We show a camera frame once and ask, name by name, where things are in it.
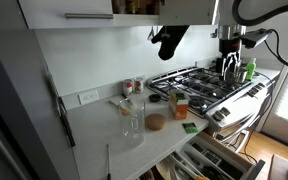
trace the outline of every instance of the white wall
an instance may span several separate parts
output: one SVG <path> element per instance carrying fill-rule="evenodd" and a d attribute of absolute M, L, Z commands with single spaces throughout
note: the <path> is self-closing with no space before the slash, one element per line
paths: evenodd
<path fill-rule="evenodd" d="M 215 29 L 191 26 L 169 61 L 158 57 L 159 43 L 147 40 L 151 27 L 36 30 L 36 35 L 59 94 L 65 96 L 215 57 L 218 39 L 210 38 Z"/>
<path fill-rule="evenodd" d="M 283 13 L 278 16 L 273 17 L 272 19 L 254 26 L 247 27 L 247 31 L 257 30 L 260 28 L 264 29 L 276 29 L 280 35 L 280 54 L 284 57 L 285 60 L 288 58 L 288 13 Z M 272 49 L 276 49 L 276 36 L 272 34 L 267 39 L 269 45 Z M 279 65 L 281 67 L 281 63 L 269 52 L 266 45 L 262 43 L 255 49 L 242 49 L 243 57 L 256 57 L 258 61 L 257 65 L 263 66 L 272 66 Z"/>

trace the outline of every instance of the upper cabinet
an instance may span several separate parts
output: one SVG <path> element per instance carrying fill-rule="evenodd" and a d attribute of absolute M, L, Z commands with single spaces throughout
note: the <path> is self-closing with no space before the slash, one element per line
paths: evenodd
<path fill-rule="evenodd" d="M 214 24 L 218 0 L 19 0 L 30 29 Z"/>

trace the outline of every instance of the electrical outlet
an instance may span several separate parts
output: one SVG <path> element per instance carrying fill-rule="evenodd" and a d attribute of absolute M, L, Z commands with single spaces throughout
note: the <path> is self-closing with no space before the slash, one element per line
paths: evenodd
<path fill-rule="evenodd" d="M 81 105 L 99 100 L 97 90 L 78 95 Z"/>

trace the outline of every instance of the kitchen counter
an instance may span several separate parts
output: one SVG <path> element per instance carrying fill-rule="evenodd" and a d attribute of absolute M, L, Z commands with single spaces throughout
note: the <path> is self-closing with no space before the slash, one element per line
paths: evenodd
<path fill-rule="evenodd" d="M 275 78 L 279 71 L 257 68 L 270 79 Z M 263 76 L 254 77 L 254 85 L 264 84 L 269 80 Z M 136 179 L 148 169 L 160 162 L 171 152 L 193 138 L 197 133 L 186 134 L 182 123 L 194 122 L 198 131 L 208 126 L 208 121 L 188 112 L 186 120 L 174 120 L 168 109 L 168 102 L 151 103 L 148 96 L 153 92 L 145 89 L 143 94 L 131 97 L 143 99 L 146 102 L 146 115 L 160 113 L 167 118 L 167 125 L 161 131 L 144 132 L 144 142 L 137 146 L 129 146 L 123 141 L 117 109 L 107 101 L 118 103 L 121 96 L 113 96 L 95 103 L 87 104 L 68 111 L 68 118 L 76 141 L 73 148 L 80 178 L 106 179 L 107 151 L 106 144 L 111 149 L 112 179 Z"/>

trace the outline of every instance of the green bottle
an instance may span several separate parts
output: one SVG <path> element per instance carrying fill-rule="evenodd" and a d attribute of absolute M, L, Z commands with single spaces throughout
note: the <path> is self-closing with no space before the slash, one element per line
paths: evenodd
<path fill-rule="evenodd" d="M 246 65 L 246 70 L 247 70 L 247 75 L 246 75 L 246 80 L 252 80 L 256 64 L 255 64 L 256 58 L 252 58 L 249 63 Z"/>

